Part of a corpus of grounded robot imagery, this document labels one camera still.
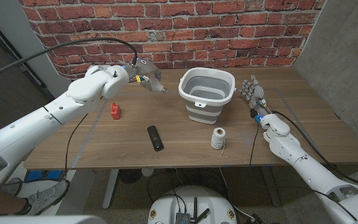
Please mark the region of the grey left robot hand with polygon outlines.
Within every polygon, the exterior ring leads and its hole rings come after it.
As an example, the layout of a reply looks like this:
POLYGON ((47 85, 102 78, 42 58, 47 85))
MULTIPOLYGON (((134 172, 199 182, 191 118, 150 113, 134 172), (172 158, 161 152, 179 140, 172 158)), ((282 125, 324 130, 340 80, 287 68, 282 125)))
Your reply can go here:
POLYGON ((162 73, 157 66, 148 58, 138 58, 136 63, 124 65, 129 79, 136 82, 148 91, 165 93, 167 89, 161 84, 162 73))

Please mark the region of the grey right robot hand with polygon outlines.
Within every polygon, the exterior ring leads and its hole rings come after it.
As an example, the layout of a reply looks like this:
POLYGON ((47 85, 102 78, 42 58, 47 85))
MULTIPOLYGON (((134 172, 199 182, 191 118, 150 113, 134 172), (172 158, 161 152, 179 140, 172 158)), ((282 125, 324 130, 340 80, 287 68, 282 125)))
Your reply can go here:
POLYGON ((266 104, 264 89, 254 75, 250 76, 250 80, 242 82, 239 93, 246 99, 251 109, 266 104))

